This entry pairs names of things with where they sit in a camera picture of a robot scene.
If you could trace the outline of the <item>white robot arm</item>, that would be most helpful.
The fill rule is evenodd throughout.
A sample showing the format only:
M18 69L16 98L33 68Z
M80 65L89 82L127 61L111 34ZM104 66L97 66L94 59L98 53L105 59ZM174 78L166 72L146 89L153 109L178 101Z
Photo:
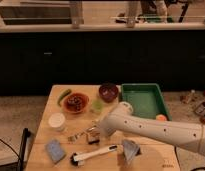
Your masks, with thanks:
M128 102L119 102L96 123L96 129L104 137L116 131L137 134L167 143L205 157L205 125L174 121L158 121L132 115Z

